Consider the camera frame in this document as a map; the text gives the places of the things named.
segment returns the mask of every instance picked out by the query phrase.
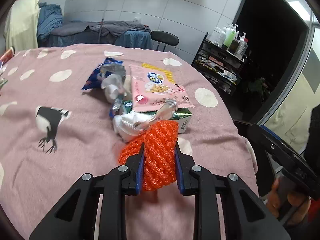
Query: penguin print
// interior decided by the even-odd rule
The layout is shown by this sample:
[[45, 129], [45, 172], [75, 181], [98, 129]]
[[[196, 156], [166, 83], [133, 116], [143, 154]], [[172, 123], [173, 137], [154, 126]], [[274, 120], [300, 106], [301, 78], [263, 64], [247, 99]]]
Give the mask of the penguin print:
[[47, 150], [47, 153], [57, 151], [57, 142], [55, 140], [58, 132], [58, 126], [63, 120], [68, 119], [71, 112], [68, 110], [38, 106], [36, 108], [36, 124], [40, 131], [47, 133], [47, 137], [43, 137], [39, 141], [39, 146], [44, 151], [45, 144], [52, 141], [52, 147]]

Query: orange foam net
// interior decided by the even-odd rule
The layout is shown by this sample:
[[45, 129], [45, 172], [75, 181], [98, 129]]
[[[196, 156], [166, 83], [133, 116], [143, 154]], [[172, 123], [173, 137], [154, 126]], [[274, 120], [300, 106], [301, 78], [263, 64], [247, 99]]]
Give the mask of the orange foam net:
[[156, 190], [176, 181], [174, 147], [178, 139], [178, 128], [176, 121], [158, 121], [121, 151], [119, 163], [124, 165], [129, 156], [139, 153], [144, 142], [143, 188], [145, 190]]

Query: pink tablecloth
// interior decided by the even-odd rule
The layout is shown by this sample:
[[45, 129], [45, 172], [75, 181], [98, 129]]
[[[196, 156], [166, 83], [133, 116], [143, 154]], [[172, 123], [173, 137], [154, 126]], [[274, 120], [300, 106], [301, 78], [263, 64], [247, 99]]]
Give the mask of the pink tablecloth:
[[[104, 51], [123, 53], [114, 58], [126, 67], [149, 63], [172, 71], [196, 106], [179, 135], [181, 148], [212, 173], [237, 173], [257, 193], [251, 156], [219, 94], [176, 55], [102, 44], [21, 51], [6, 66], [9, 82], [0, 96], [0, 203], [24, 238], [83, 173], [98, 176], [118, 165], [125, 144], [113, 132], [110, 105], [101, 90], [81, 91]], [[165, 58], [182, 65], [165, 65]], [[41, 126], [48, 112], [55, 116], [49, 128]], [[128, 239], [192, 239], [194, 198], [182, 197], [175, 183], [128, 197], [126, 208]]]

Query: chair backrest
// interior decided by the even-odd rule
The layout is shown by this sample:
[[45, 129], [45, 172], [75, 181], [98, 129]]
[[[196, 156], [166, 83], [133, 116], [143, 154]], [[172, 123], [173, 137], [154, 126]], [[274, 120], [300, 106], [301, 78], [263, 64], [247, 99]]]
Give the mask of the chair backrest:
[[170, 46], [177, 46], [179, 44], [179, 39], [176, 35], [162, 31], [153, 31], [151, 33], [151, 39]]

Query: silver screw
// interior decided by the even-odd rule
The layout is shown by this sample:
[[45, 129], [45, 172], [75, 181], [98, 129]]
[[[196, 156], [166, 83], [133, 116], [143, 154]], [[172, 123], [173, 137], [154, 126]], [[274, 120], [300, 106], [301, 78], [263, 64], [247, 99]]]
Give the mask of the silver screw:
[[121, 165], [121, 166], [119, 166], [118, 170], [121, 171], [121, 172], [127, 171], [128, 170], [128, 166]]
[[193, 165], [193, 166], [192, 166], [192, 170], [193, 170], [193, 171], [201, 171], [201, 166], [199, 166], [199, 165]]
[[83, 174], [81, 177], [83, 180], [89, 180], [91, 179], [91, 175], [89, 173]]
[[237, 174], [232, 173], [232, 174], [229, 175], [229, 179], [231, 179], [231, 180], [233, 180], [233, 181], [238, 180], [238, 178], [239, 178], [239, 177], [238, 177]]

